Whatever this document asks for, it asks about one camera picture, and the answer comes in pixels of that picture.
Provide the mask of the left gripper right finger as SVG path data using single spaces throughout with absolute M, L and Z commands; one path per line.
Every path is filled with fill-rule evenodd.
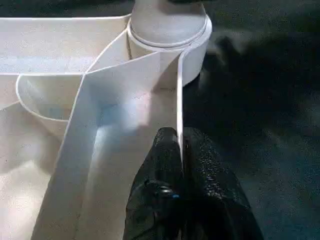
M 262 240 L 243 188 L 219 152 L 196 128 L 183 130 L 188 240 Z

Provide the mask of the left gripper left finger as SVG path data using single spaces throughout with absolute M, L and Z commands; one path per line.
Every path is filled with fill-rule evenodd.
M 132 182 L 123 239 L 178 239 L 184 221 L 182 188 L 177 132 L 172 127 L 162 127 Z

